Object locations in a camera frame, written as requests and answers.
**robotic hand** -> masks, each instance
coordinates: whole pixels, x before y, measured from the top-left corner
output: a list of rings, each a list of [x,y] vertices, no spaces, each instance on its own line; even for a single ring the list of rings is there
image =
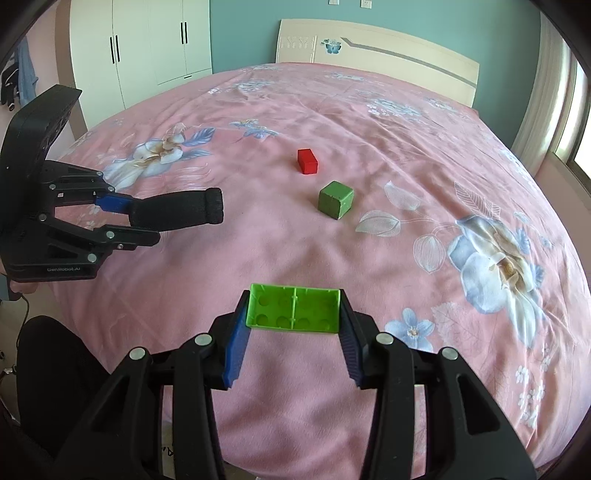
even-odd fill
[[[151,355],[134,348],[102,387],[64,444],[60,480],[165,480],[161,464],[164,385],[173,385],[176,478],[223,480],[211,390],[237,379],[251,330],[250,293],[207,333]],[[339,339],[349,376],[377,390],[360,479],[408,480],[414,445],[414,386],[425,386],[427,473],[423,480],[535,480],[517,434],[476,374],[453,348],[425,353],[380,333],[341,291]]]
[[[53,86],[13,117],[2,145],[0,258],[18,282],[95,278],[114,250],[151,247],[159,232],[223,221],[220,189],[138,200],[116,193],[101,171],[45,160],[80,94]],[[127,215],[131,226],[91,231],[55,217],[57,207],[92,204]]]

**black pants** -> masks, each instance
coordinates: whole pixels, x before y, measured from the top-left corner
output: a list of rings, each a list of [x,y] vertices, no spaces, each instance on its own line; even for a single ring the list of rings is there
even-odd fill
[[[23,327],[17,396],[23,431],[56,457],[109,374],[76,335],[50,317]]]

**curtain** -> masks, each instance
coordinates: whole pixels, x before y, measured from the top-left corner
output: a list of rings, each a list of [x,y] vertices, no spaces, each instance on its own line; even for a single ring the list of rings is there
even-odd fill
[[[543,13],[534,88],[511,151],[534,176],[558,127],[569,82],[570,49]]]

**blue towel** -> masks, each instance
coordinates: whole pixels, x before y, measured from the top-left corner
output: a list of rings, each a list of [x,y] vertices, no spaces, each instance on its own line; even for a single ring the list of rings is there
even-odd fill
[[[19,43],[16,50],[16,61],[18,62],[18,98],[21,107],[31,103],[37,96],[35,93],[35,84],[37,78],[35,76],[35,68],[29,55],[29,43],[24,37]]]

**pink bedsheet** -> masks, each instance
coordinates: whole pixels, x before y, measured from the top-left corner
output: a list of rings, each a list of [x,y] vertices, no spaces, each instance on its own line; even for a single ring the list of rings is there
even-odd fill
[[[137,345],[173,349],[252,282],[344,288],[408,345],[456,347],[535,464],[561,453],[591,401],[591,296],[567,232],[474,111],[386,76],[266,65],[210,76],[121,112],[63,161],[139,197],[217,186],[225,220],[115,252],[97,279],[57,283],[66,325],[112,370]],[[297,166],[311,148],[316,175]],[[355,189],[336,221],[333,180]],[[62,218],[121,222],[96,207]],[[227,461],[265,479],[356,479],[374,394],[337,336],[253,331],[214,403]],[[417,418],[415,473],[424,466]]]

